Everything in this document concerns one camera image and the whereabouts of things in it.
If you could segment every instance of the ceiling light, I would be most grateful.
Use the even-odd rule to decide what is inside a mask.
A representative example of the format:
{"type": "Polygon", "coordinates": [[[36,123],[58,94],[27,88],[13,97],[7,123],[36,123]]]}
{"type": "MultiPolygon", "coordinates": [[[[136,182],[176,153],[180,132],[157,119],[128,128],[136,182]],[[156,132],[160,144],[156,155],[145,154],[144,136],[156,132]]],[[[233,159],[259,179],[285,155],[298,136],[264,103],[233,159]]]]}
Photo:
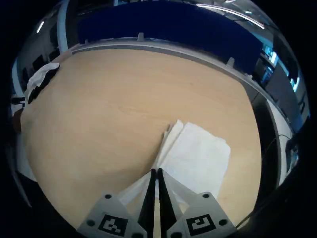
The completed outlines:
{"type": "Polygon", "coordinates": [[[257,25],[258,27],[262,28],[263,30],[265,29],[264,25],[256,20],[254,20],[253,18],[250,18],[249,16],[242,14],[240,12],[234,11],[232,9],[229,8],[223,8],[223,7],[219,7],[219,6],[215,6],[215,5],[206,5],[206,4],[196,4],[197,7],[202,7],[202,8],[206,8],[206,9],[215,9],[215,10],[219,10],[219,11],[223,11],[223,12],[228,12],[231,13],[233,15],[239,16],[243,19],[248,20],[249,22],[252,22],[253,24],[257,25]]]}
{"type": "Polygon", "coordinates": [[[39,33],[39,32],[40,32],[40,29],[42,28],[43,24],[44,24],[44,21],[41,22],[41,24],[40,24],[40,26],[38,27],[36,33],[39,33]]]}

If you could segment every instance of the folded cloth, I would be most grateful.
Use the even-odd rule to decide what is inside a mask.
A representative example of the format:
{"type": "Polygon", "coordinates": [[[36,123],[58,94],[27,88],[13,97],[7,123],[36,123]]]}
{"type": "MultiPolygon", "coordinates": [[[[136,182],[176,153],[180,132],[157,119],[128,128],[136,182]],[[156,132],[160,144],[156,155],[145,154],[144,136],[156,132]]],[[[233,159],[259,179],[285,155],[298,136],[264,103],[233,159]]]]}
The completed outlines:
{"type": "Polygon", "coordinates": [[[24,92],[26,102],[31,103],[31,101],[38,96],[40,91],[47,86],[51,78],[56,74],[58,68],[59,63],[48,63],[35,72],[35,74],[29,79],[27,89],[24,92]],[[46,77],[46,74],[50,70],[53,72],[49,74],[49,77],[46,77]]]}
{"type": "Polygon", "coordinates": [[[153,168],[162,168],[195,193],[208,191],[217,198],[230,157],[226,141],[180,120],[166,134],[153,168]]]}

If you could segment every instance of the cable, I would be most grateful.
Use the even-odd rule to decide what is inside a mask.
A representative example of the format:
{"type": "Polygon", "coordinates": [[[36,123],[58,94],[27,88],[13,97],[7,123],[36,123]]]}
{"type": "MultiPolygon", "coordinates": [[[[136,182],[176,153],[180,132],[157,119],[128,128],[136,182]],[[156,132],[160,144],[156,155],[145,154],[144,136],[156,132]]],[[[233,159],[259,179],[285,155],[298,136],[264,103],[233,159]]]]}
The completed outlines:
{"type": "MultiPolygon", "coordinates": [[[[262,157],[261,160],[263,160],[266,156],[266,153],[268,151],[268,149],[270,148],[271,144],[277,139],[279,138],[280,136],[285,136],[286,138],[288,138],[290,140],[290,138],[284,134],[280,134],[278,135],[277,137],[275,137],[271,143],[267,146],[265,152],[264,152],[264,155],[262,157]]],[[[257,214],[259,211],[261,211],[264,207],[265,207],[265,204],[268,202],[268,199],[265,199],[264,201],[262,201],[262,203],[260,204],[259,208],[257,210],[253,210],[252,212],[250,212],[245,218],[242,219],[241,222],[238,223],[238,225],[235,226],[235,228],[238,229],[239,226],[241,226],[247,219],[249,219],[251,216],[253,216],[254,214],[257,214]]]]}
{"type": "Polygon", "coordinates": [[[264,155],[262,156],[262,160],[265,158],[266,153],[267,153],[267,151],[269,150],[271,144],[272,144],[278,137],[275,137],[275,138],[271,141],[271,143],[267,146],[265,152],[263,153],[264,155]]]}

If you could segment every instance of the desk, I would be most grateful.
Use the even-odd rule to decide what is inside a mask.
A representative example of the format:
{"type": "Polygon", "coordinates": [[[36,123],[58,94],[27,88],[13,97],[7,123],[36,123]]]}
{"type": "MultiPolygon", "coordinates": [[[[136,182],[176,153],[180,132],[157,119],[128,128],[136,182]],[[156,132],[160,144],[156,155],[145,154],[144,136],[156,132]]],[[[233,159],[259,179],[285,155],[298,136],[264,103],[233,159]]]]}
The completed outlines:
{"type": "Polygon", "coordinates": [[[78,228],[104,190],[119,192],[150,169],[177,119],[231,147],[217,200],[237,224],[257,198],[261,150],[248,96],[224,73],[143,50],[79,52],[24,110],[21,127],[40,187],[78,228]]]}

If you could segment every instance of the wooden table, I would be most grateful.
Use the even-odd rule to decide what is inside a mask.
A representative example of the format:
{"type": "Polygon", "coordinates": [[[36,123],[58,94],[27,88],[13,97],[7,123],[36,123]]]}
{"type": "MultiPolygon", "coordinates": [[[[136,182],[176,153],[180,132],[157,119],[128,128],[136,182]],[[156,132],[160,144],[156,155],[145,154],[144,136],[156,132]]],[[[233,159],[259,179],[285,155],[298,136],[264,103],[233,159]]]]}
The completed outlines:
{"type": "Polygon", "coordinates": [[[177,119],[231,147],[217,200],[237,224],[257,198],[260,140],[243,86],[217,70],[142,50],[77,53],[27,106],[21,124],[40,187],[78,228],[104,190],[119,192],[150,169],[177,119]]]}

